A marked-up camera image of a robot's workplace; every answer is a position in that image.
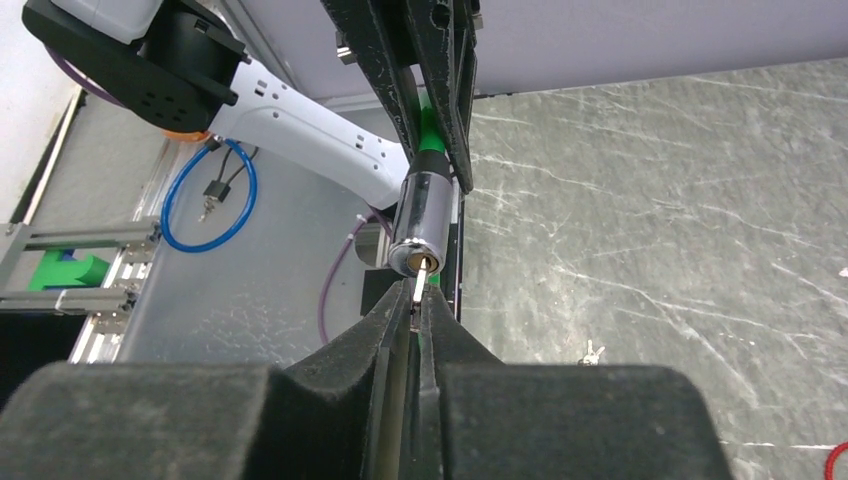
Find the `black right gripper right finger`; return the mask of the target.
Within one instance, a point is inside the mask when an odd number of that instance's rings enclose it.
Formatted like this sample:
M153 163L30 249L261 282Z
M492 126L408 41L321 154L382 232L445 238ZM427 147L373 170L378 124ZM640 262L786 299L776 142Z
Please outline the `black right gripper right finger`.
M706 402L659 365L507 364L427 286L412 299L406 479L728 479Z

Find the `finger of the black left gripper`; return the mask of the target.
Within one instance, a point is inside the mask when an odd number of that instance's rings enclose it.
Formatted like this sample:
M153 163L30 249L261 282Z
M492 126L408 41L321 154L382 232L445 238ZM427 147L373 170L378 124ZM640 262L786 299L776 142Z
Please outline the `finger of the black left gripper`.
M406 155L413 157L420 139L420 102L405 3L324 0L322 6L388 114Z
M477 72L479 3L471 0L410 0L407 28L430 105L463 193L474 188L469 129Z

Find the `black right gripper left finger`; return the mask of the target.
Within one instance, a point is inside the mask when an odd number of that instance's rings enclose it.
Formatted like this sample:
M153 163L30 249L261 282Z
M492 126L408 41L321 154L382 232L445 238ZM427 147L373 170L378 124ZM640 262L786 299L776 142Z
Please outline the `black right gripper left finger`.
M54 363L1 414L5 479L397 479L411 293L303 360Z

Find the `silver key bunch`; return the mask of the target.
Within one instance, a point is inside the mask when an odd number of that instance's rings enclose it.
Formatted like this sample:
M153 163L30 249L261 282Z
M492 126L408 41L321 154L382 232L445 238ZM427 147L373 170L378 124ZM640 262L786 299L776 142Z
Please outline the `silver key bunch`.
M599 347L595 347L594 342L591 339L588 339L586 342L586 352L577 361L577 365L598 366L600 364L601 356L604 354L605 351L605 346L601 345Z

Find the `red cable lock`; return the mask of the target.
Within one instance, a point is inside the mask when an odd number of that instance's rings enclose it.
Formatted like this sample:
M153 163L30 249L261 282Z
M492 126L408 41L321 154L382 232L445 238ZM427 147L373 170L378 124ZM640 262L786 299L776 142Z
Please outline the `red cable lock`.
M847 452L848 443L843 442L834 446L828 453L823 465L823 479L833 480L835 468L839 459Z

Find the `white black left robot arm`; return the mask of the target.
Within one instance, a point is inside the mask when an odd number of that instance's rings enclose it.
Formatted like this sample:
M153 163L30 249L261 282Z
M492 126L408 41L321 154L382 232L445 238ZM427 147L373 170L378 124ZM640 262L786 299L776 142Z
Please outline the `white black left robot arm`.
M449 174L470 190L479 3L326 1L323 9L397 141L287 85L196 1L28 1L22 20L49 51L158 128L257 146L381 210L402 199L414 156L439 136Z

